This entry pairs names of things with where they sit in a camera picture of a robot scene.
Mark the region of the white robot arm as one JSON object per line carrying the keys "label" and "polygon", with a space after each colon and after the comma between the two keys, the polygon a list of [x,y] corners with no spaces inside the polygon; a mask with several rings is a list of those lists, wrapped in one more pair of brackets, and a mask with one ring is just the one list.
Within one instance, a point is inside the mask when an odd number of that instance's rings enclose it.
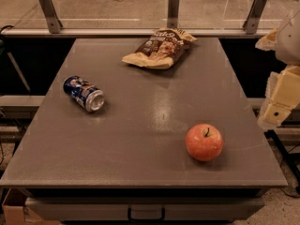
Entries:
{"label": "white robot arm", "polygon": [[274,51],[276,59],[286,64],[279,73],[270,73],[258,116],[261,128],[276,128],[300,104],[300,8],[294,8],[255,47]]}

